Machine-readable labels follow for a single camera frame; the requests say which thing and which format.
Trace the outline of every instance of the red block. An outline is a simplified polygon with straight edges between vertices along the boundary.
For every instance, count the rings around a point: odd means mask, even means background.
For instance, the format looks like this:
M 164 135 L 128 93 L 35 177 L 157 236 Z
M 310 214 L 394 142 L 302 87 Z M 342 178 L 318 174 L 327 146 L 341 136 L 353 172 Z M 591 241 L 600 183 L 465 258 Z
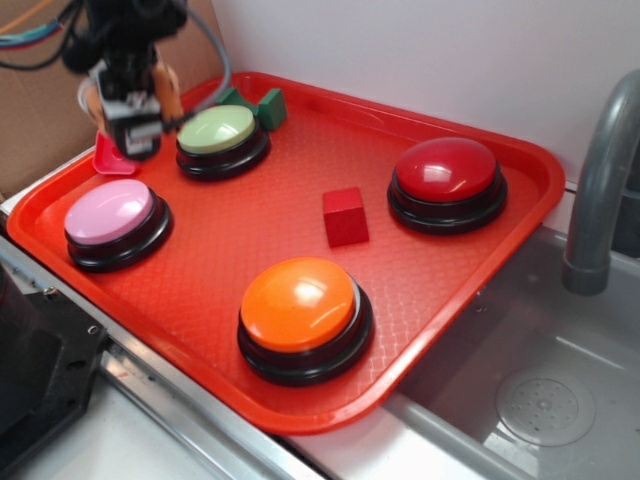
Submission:
M 367 218 L 358 187 L 322 195 L 324 225 L 331 247 L 369 240 Z

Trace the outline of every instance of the button cap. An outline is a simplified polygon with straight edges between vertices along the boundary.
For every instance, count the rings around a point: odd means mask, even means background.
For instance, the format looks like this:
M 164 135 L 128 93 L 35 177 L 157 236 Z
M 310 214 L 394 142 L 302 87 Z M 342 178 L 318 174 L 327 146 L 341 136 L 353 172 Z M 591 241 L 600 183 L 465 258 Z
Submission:
M 254 128 L 255 118 L 247 107 L 218 105 L 185 123 L 178 133 L 178 143 L 189 153 L 215 153 L 238 145 Z
M 116 240 L 142 223 L 153 207 L 149 188 L 138 180 L 116 180 L 84 194 L 65 217 L 75 242 L 98 245 Z
M 260 346 L 299 353 L 335 338 L 352 319 L 355 283 L 335 263 L 303 257 L 260 274 L 246 290 L 241 321 Z
M 404 152 L 396 165 L 405 193 L 425 202 L 466 200 L 489 188 L 496 171 L 493 152 L 474 140 L 439 138 Z

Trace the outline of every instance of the pink button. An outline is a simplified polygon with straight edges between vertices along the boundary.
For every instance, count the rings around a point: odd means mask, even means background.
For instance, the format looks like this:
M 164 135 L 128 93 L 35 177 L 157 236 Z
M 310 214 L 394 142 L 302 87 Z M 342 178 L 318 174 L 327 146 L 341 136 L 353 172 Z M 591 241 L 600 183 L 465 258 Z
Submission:
M 64 221 L 76 243 L 97 245 L 116 240 L 142 223 L 153 207 L 149 188 L 138 180 L 116 180 L 84 194 Z

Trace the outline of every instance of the cardboard box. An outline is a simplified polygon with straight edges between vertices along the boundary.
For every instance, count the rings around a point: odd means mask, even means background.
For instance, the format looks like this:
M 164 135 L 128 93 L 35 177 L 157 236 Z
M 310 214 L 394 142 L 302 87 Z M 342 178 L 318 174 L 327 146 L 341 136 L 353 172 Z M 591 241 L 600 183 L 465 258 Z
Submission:
M 0 28 L 38 2 L 0 2 Z M 54 0 L 7 33 L 20 33 L 47 23 L 66 4 L 67 0 Z M 189 5 L 219 35 L 209 0 L 189 0 Z M 48 58 L 61 40 L 60 33 L 33 48 L 0 52 L 0 60 L 33 64 Z M 191 20 L 177 36 L 163 39 L 157 46 L 162 59 L 176 70 L 182 91 L 221 73 L 213 46 Z M 67 71 L 61 60 L 34 72 L 0 68 L 0 196 L 14 195 L 93 145 L 96 128 L 76 100 L 83 78 Z

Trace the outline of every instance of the orange tray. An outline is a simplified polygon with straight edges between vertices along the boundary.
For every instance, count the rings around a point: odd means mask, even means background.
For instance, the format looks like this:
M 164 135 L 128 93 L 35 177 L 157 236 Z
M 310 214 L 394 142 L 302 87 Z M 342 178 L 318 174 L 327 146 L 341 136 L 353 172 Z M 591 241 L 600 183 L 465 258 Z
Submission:
M 175 229 L 141 263 L 106 274 L 78 270 L 66 251 L 64 217 L 84 193 L 110 181 L 93 153 L 37 187 L 9 217 L 10 236 L 185 374 L 258 427 L 312 434 L 353 421 L 393 389 L 556 205 L 564 173 L 545 150 L 505 136 L 259 73 L 234 76 L 257 103 L 281 88 L 288 118 L 271 132 L 267 159 L 233 180 L 192 181 L 176 164 L 175 137 L 134 177 L 169 204 Z M 217 81 L 184 98 L 186 107 Z M 418 141 L 478 140 L 509 185 L 497 220 L 471 233 L 431 236 L 399 226 L 386 190 L 395 162 Z M 330 248 L 322 194 L 360 188 L 366 243 Z M 347 373 L 310 387 L 256 376 L 236 343 L 238 309 L 251 281 L 297 256 L 342 265 L 367 292 L 376 324 L 368 353 Z

